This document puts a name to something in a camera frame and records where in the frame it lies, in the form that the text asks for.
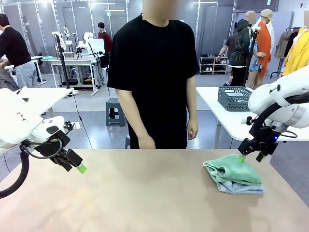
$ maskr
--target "brown table top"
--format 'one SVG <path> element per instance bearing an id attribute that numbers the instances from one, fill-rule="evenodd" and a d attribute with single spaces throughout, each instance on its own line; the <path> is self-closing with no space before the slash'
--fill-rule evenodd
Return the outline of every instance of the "brown table top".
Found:
<path id="1" fill-rule="evenodd" d="M 0 199 L 2 232 L 308 232 L 309 209 L 266 162 L 246 159 L 265 195 L 219 192 L 203 162 L 236 150 L 75 150 L 66 172 L 30 158 L 27 179 Z M 19 165 L 1 183 L 11 185 Z"/>

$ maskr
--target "towel stack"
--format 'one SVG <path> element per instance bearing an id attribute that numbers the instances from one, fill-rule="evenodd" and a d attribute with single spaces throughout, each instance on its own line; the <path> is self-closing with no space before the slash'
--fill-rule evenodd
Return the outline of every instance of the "towel stack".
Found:
<path id="1" fill-rule="evenodd" d="M 262 180 L 239 155 L 229 155 L 203 164 L 221 192 L 232 194 L 264 194 Z"/>
<path id="2" fill-rule="evenodd" d="M 49 59 L 53 59 L 54 57 L 52 56 L 48 56 L 48 57 L 43 57 L 44 60 L 49 60 Z"/>

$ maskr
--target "cap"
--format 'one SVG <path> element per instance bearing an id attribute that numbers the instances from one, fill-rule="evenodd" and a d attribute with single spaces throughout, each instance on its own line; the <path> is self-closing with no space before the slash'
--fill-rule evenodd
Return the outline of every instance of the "cap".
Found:
<path id="1" fill-rule="evenodd" d="M 273 12 L 270 9 L 262 10 L 261 16 L 263 16 L 265 18 L 268 18 L 270 21 L 274 21 L 274 19 L 273 19 Z"/>

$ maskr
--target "gray basket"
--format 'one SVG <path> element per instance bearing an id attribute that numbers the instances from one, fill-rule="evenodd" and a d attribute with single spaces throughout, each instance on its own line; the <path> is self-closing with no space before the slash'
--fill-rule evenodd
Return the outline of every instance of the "gray basket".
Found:
<path id="1" fill-rule="evenodd" d="M 248 89 L 241 86 L 219 87 L 218 102 L 227 111 L 232 112 L 250 111 L 248 108 L 248 101 L 250 95 L 251 92 Z"/>

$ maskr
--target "shoe rack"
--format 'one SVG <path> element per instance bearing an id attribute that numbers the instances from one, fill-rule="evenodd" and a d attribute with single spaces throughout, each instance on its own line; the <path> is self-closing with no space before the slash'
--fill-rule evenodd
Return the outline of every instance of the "shoe rack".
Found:
<path id="1" fill-rule="evenodd" d="M 221 57 L 220 63 L 216 63 L 216 58 L 214 56 L 200 57 L 199 58 L 199 74 L 226 74 L 228 67 L 227 57 Z"/>

